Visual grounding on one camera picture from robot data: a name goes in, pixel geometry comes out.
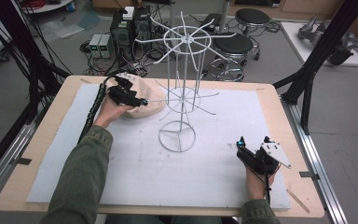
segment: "round stool seat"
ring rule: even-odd
[[[225,32],[219,35],[232,35],[234,33]],[[245,35],[236,34],[232,37],[214,38],[214,46],[227,54],[246,54],[252,47],[253,42]]]
[[[239,23],[264,25],[269,22],[269,16],[257,9],[243,8],[235,13],[235,20]]]

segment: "hand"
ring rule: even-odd
[[[124,112],[131,109],[133,109],[132,106],[117,105],[109,96],[105,96],[101,105],[100,114],[97,119],[94,120],[94,125],[107,128],[111,122],[117,120]]]
[[[264,183],[263,175],[255,175],[250,168],[246,167],[246,191],[248,193],[248,199],[264,199],[266,197],[266,184]],[[271,186],[274,182],[276,172],[268,179],[268,183]]]

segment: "person's right arm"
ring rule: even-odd
[[[272,175],[268,182],[274,181]],[[279,224],[267,200],[264,182],[259,179],[248,167],[246,167],[246,191],[249,202],[245,203],[242,210],[242,224]]]

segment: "person's left hand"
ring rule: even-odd
[[[117,120],[124,112],[133,109],[130,105],[117,105],[113,100],[106,95],[101,105],[100,114],[94,120],[94,125],[107,128],[109,124]]]

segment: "chair base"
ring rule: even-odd
[[[236,82],[244,78],[243,67],[247,61],[244,59],[241,63],[234,60],[226,61],[224,59],[215,59],[208,66],[207,74],[213,76],[213,81]]]

